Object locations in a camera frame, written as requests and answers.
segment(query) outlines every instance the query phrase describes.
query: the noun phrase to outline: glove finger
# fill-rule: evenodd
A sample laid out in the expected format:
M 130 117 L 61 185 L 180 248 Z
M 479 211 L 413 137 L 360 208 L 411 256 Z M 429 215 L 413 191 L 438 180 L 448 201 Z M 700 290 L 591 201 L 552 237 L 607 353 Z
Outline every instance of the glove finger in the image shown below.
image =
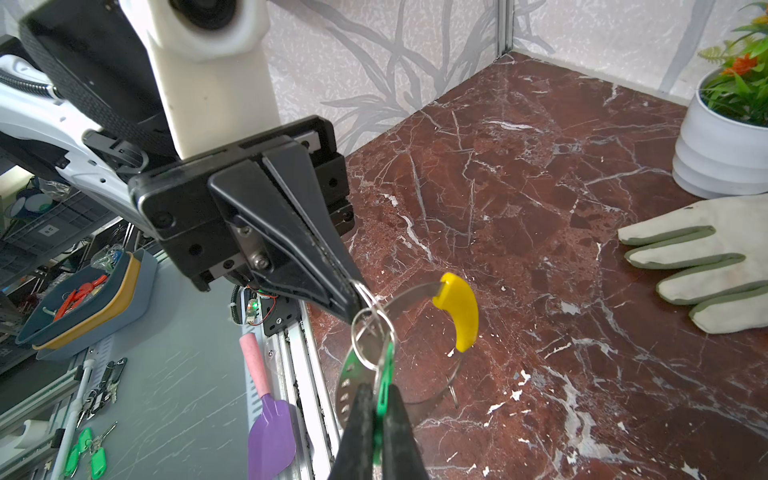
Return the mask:
M 715 296 L 754 290 L 768 284 L 759 265 L 739 258 L 695 266 L 675 273 L 656 285 L 669 303 L 693 305 Z
M 733 333 L 768 326 L 768 286 L 699 303 L 690 319 L 707 333 Z
M 624 258 L 638 268 L 669 269 L 707 265 L 730 258 L 743 259 L 744 256 L 729 251 L 712 230 L 702 230 L 630 250 Z
M 619 241 L 625 245 L 648 245 L 702 230 L 710 226 L 705 202 L 696 202 L 660 217 L 619 229 Z

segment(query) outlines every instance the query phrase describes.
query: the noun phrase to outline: white label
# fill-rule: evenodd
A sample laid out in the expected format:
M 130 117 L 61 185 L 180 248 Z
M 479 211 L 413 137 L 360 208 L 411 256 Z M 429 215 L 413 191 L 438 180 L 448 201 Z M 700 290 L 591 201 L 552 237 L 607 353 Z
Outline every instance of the white label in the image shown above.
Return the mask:
M 38 232 L 42 233 L 46 237 L 50 237 L 54 233 L 58 232 L 58 228 L 54 227 L 50 223 L 46 225 L 45 227 L 42 227 Z

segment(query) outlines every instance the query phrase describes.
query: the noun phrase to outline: white wall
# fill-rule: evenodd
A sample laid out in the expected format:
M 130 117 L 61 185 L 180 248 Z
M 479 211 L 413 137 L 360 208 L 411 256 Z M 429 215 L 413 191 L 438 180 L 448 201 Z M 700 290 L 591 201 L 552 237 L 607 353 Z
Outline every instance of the white wall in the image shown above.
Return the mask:
M 687 103 L 714 66 L 696 52 L 758 15 L 750 0 L 516 0 L 516 50 Z
M 0 0 L 0 31 L 17 35 L 16 21 L 43 1 Z M 330 119 L 345 154 L 495 58 L 495 0 L 267 4 L 263 44 L 283 122 Z

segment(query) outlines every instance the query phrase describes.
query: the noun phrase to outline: purple spatula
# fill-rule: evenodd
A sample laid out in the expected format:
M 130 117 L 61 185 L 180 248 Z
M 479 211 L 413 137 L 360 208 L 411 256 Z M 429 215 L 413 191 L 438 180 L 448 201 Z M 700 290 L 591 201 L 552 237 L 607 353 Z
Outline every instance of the purple spatula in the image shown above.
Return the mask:
M 285 400 L 272 398 L 256 336 L 252 333 L 241 336 L 240 348 L 262 405 L 261 415 L 248 434 L 248 480 L 270 480 L 285 470 L 296 456 L 290 405 Z

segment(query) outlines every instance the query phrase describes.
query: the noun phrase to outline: white flower pot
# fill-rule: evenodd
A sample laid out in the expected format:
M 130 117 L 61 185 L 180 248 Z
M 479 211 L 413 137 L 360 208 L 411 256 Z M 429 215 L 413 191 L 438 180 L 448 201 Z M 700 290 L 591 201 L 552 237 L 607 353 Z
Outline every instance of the white flower pot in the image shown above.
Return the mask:
M 702 198 L 768 192 L 768 127 L 742 124 L 711 111 L 699 91 L 675 144 L 672 175 L 683 190 Z

